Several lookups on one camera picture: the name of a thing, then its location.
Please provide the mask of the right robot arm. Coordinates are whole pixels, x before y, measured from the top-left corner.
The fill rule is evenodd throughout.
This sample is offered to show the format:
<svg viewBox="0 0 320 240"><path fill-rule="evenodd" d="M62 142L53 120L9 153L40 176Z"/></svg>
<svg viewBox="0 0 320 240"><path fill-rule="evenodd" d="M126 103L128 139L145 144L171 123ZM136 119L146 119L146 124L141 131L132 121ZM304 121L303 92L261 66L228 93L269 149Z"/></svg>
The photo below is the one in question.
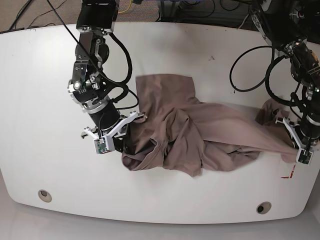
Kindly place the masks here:
<svg viewBox="0 0 320 240"><path fill-rule="evenodd" d="M75 49L76 61L67 87L71 98L95 124L93 129L85 128L81 136L94 138L98 154L122 152L125 146L123 137L127 134L128 124L133 121L115 107L129 93L127 83L133 72L128 50L113 33L118 11L117 0L82 1L76 23L80 32ZM127 60L127 76L120 82L109 79L103 72L110 53L105 40L107 35L123 50Z"/></svg>

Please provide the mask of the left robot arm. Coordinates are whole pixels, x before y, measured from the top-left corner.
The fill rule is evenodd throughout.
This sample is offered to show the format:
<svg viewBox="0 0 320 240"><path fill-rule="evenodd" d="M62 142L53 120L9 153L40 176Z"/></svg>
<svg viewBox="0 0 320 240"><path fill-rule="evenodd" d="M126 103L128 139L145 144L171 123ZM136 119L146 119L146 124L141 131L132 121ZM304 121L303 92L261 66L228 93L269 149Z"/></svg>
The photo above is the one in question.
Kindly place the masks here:
<svg viewBox="0 0 320 240"><path fill-rule="evenodd" d="M320 30L318 0L254 0L252 21L279 59L288 58L293 79L302 85L301 97L290 100L276 96L265 81L269 95L288 107L298 107L302 116L295 131L302 143L320 139L320 60L307 46L308 34Z"/></svg>

